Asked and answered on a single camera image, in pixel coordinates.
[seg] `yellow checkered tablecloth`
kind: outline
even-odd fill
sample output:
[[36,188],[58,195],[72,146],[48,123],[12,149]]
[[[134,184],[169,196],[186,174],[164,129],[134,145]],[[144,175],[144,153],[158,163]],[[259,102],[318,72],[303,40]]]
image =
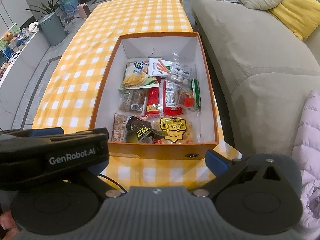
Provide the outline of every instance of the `yellow checkered tablecloth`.
[[[32,128],[61,126],[65,133],[88,129],[100,81],[119,35],[166,31],[193,31],[181,0],[112,0],[98,5],[53,72]],[[237,156],[238,152],[224,142],[219,117],[218,126],[220,143],[216,150],[223,156]],[[204,160],[111,156],[103,174],[126,188],[172,185],[194,188],[214,179]]]

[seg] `red snack bag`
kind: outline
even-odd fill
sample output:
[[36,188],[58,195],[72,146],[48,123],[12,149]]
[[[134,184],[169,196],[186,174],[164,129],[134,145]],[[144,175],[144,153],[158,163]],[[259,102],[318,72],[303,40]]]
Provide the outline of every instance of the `red snack bag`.
[[159,87],[151,88],[148,96],[146,116],[178,116],[182,115],[182,108],[175,102],[175,92],[177,85],[165,80],[161,80]]

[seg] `green snack package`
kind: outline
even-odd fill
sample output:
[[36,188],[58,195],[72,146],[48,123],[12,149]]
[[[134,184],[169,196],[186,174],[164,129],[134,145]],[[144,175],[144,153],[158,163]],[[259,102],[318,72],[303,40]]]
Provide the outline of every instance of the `green snack package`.
[[192,90],[193,98],[195,99],[196,108],[201,108],[199,82],[195,78],[191,81],[191,90]]

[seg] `yellow pillow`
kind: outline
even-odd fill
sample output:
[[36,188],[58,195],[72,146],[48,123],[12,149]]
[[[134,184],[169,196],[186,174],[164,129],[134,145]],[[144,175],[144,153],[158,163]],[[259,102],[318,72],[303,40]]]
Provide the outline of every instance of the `yellow pillow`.
[[269,10],[302,41],[320,24],[320,3],[316,0],[283,0]]

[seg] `poster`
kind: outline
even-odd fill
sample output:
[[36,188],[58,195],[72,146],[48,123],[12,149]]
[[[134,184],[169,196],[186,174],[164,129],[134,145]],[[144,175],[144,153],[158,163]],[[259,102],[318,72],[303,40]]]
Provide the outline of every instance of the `poster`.
[[[22,33],[17,24],[14,24],[7,33],[11,32],[13,37],[17,37],[19,33]],[[13,41],[10,36],[7,37],[7,33],[0,39],[0,49],[7,56],[7,58],[11,58],[13,53],[17,52],[19,49],[17,47],[17,40]]]

